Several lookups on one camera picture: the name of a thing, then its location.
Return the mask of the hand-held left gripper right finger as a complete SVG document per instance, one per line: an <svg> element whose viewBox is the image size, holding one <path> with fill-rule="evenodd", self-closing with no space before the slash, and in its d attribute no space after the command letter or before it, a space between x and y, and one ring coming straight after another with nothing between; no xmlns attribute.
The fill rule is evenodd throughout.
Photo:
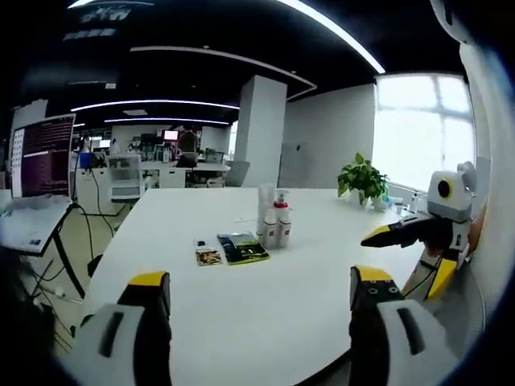
<svg viewBox="0 0 515 386"><path fill-rule="evenodd" d="M458 362L446 331L384 270L351 268L351 385L438 385Z"/></svg>

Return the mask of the person's right hand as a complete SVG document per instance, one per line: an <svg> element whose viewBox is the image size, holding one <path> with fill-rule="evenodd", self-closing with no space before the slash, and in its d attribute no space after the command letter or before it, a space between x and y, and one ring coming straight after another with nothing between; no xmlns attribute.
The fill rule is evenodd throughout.
<svg viewBox="0 0 515 386"><path fill-rule="evenodd" d="M484 224L484 217L487 211L488 204L485 203L482 209L480 210L480 213L477 215L477 217L473 220L470 232L468 234L468 255L471 256L475 251L479 244L480 235L482 233L483 224Z"/></svg>

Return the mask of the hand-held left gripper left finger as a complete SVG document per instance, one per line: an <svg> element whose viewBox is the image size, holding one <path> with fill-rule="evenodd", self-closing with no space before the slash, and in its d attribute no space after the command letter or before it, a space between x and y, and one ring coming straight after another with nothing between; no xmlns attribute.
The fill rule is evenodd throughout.
<svg viewBox="0 0 515 386"><path fill-rule="evenodd" d="M170 274L142 273L115 303L84 317L79 352L92 385L170 385Z"/></svg>

